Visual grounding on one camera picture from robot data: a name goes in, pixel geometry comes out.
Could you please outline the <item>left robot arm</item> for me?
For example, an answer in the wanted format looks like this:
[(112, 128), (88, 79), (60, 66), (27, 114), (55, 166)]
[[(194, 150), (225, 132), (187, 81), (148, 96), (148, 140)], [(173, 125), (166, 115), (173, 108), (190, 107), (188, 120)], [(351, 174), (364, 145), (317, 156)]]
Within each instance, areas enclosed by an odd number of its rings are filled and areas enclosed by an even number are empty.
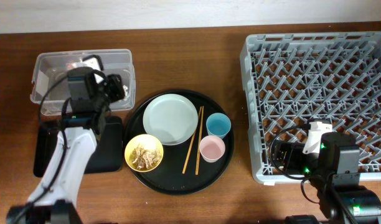
[(70, 96), (62, 105), (54, 153), (26, 204), (9, 209), (7, 223), (81, 223), (75, 206), (82, 178), (110, 104), (122, 100), (125, 91), (119, 74), (91, 67), (71, 69), (64, 80)]

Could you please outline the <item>blue cup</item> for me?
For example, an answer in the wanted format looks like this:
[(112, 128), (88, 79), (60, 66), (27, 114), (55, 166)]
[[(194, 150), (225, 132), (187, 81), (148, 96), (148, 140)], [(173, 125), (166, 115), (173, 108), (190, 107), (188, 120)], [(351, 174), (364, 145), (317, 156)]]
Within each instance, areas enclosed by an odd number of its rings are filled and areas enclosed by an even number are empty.
[(206, 128), (208, 135), (223, 139), (231, 130), (232, 124), (227, 115), (213, 113), (207, 118)]

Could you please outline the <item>pink cup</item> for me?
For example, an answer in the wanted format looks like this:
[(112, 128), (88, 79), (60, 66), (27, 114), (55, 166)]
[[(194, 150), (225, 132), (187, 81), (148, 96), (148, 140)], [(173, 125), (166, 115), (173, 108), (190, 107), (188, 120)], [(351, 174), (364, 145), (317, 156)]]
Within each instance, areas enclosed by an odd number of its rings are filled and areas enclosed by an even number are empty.
[(199, 144), (200, 154), (206, 162), (217, 162), (225, 153), (225, 143), (217, 136), (206, 136)]

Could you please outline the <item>grey plate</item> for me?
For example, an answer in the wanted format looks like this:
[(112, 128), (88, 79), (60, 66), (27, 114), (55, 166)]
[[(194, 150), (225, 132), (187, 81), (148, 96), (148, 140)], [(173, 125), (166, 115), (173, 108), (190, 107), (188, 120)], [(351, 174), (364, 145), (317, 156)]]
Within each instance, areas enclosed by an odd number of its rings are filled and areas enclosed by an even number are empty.
[(178, 94), (163, 94), (153, 99), (143, 114), (143, 127), (167, 146), (187, 141), (196, 130), (198, 112), (194, 104)]

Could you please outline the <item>food scraps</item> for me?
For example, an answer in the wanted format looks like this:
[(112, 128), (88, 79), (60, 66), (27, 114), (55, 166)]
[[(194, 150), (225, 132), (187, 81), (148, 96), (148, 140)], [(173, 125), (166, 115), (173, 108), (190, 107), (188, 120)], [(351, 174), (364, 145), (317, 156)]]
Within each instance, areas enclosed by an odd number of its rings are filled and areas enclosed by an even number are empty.
[(147, 171), (155, 168), (162, 159), (158, 148), (146, 149), (143, 145), (136, 146), (130, 154), (131, 165), (136, 170)]

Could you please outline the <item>white tissue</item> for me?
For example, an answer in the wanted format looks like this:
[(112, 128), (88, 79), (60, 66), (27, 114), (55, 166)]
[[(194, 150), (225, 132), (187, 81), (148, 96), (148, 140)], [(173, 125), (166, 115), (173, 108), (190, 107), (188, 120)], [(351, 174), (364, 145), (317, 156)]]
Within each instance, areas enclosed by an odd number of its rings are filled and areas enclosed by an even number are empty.
[(124, 91), (124, 100), (128, 98), (128, 87), (126, 85), (123, 85), (123, 91)]

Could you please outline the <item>wooden chopstick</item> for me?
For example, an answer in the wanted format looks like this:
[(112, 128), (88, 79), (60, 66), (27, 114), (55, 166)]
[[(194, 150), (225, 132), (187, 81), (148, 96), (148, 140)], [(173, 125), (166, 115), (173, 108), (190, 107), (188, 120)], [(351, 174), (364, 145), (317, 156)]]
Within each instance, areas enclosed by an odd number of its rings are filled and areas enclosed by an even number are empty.
[[(197, 125), (198, 125), (198, 123), (200, 121), (202, 110), (203, 110), (203, 106), (201, 106), (199, 108)], [(187, 165), (188, 165), (188, 162), (189, 162), (189, 158), (190, 158), (190, 155), (191, 155), (191, 150), (192, 150), (194, 139), (195, 139), (195, 135), (196, 135), (196, 130), (194, 131), (194, 133), (193, 133), (193, 135), (191, 137), (191, 140), (190, 140), (190, 144), (189, 144), (188, 151), (187, 151), (187, 156), (186, 156), (186, 159), (185, 159), (185, 162), (184, 162), (184, 166), (183, 166), (183, 169), (182, 169), (182, 174), (186, 173)]]
[(200, 164), (200, 142), (202, 139), (202, 130), (203, 130), (203, 119), (204, 119), (204, 106), (201, 106), (200, 122), (199, 122), (199, 137), (197, 143), (197, 158), (195, 165), (195, 175), (199, 175), (199, 164)]

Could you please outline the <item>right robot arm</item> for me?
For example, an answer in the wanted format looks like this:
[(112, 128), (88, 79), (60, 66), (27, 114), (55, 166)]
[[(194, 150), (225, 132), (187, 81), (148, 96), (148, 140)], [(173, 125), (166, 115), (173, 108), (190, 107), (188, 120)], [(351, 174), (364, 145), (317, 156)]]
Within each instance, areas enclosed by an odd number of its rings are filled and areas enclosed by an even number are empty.
[(331, 132), (324, 133), (318, 143), (319, 153), (304, 154), (303, 144), (275, 140), (273, 163), (311, 183), (329, 223), (381, 223), (379, 197), (360, 185), (355, 138)]

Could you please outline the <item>yellow bowl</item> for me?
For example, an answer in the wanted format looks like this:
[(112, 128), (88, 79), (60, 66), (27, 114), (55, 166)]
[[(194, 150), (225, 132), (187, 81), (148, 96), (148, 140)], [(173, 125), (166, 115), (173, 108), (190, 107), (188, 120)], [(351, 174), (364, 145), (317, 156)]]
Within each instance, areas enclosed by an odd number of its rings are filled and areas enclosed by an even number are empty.
[(155, 148), (158, 148), (161, 153), (162, 153), (162, 158), (163, 158), (163, 155), (164, 155), (164, 149), (163, 149), (163, 146), (161, 144), (161, 142), (154, 136), (152, 135), (149, 135), (149, 134), (140, 134), (140, 135), (137, 135), (136, 137), (132, 138), (126, 145), (125, 147), (125, 161), (127, 163), (127, 165), (134, 171), (136, 172), (149, 172), (149, 171), (152, 171), (153, 169), (155, 169), (162, 161), (159, 162), (159, 164), (155, 167), (155, 168), (152, 168), (151, 170), (147, 170), (147, 171), (141, 171), (141, 170), (136, 170), (132, 165), (131, 165), (131, 162), (130, 162), (130, 154), (132, 153), (133, 149), (138, 146), (138, 145), (143, 145), (146, 149), (155, 149)]

